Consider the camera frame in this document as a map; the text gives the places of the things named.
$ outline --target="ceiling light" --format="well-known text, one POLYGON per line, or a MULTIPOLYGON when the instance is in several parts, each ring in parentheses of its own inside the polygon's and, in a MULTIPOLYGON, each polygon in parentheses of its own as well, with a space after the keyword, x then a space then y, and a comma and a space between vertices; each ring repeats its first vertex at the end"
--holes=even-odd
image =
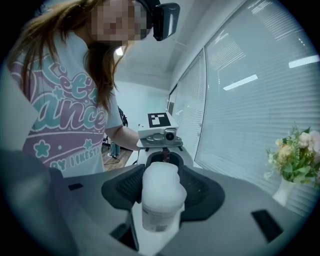
POLYGON ((119 47, 118 49, 115 50, 116 55, 122 56, 124 55, 124 52, 122 51, 122 47, 119 47))
POLYGON ((240 81, 238 81, 238 82, 234 82, 234 83, 232 83, 232 84, 224 87, 223 89, 226 90, 226 91, 228 91, 228 90, 230 90, 230 89, 236 88, 236 87, 238 87, 238 86, 242 86, 242 85, 244 85, 244 84, 246 84, 246 83, 249 83, 249 82, 254 81, 254 80, 257 80, 257 79, 258 79, 257 75, 254 74, 254 75, 249 76, 249 77, 247 77, 247 78, 245 78, 245 79, 242 79, 242 80, 240 80, 240 81))
POLYGON ((315 62, 320 62, 320 57, 319 55, 313 55, 305 58, 300 58, 295 61, 289 62, 289 68, 293 69, 299 66, 307 65, 310 63, 315 63, 315 62))

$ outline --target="wooden floor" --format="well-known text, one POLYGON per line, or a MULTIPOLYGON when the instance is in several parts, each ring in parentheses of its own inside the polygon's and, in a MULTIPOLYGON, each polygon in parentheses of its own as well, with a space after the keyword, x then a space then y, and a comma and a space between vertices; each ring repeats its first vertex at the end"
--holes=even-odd
POLYGON ((108 153, 110 153, 110 147, 108 149, 108 146, 103 147, 103 152, 102 152, 102 159, 104 163, 104 170, 110 171, 118 168, 125 167, 128 159, 130 158, 132 151, 130 150, 124 150, 120 149, 120 155, 118 155, 116 159, 113 159, 111 156, 108 156, 108 153))

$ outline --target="window blinds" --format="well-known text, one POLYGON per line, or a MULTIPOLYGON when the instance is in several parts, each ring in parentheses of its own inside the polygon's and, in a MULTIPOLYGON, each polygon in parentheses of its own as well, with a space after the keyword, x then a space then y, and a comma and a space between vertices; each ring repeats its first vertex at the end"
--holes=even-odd
POLYGON ((201 52, 178 82, 173 118, 179 125, 177 136, 195 159, 206 99, 205 59, 201 52))
MULTIPOLYGON (((271 170, 266 149, 276 150, 275 140, 294 124, 320 131, 319 56, 294 17, 266 0, 242 6, 205 53, 206 102, 195 162, 273 195, 281 178, 275 173, 264 180, 271 170)), ((296 185, 287 208, 307 216, 319 196, 313 185, 296 185)))

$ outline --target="woman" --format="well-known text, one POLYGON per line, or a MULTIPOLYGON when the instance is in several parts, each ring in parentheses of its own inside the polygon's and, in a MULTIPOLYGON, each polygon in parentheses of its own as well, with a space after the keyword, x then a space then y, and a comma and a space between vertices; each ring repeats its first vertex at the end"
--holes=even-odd
POLYGON ((64 177, 104 171, 104 133, 139 150, 138 134, 123 126, 115 98, 115 50, 140 39, 133 0, 76 0, 31 20, 13 48, 8 67, 27 98, 30 119, 23 151, 64 177))

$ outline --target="white plastic container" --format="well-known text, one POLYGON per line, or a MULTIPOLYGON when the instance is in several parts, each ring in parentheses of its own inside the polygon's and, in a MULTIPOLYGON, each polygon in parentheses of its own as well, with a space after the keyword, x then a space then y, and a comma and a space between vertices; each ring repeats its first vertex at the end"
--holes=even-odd
POLYGON ((154 162, 142 178, 142 226, 150 232, 168 230, 182 208, 187 192, 180 184, 178 167, 154 162))

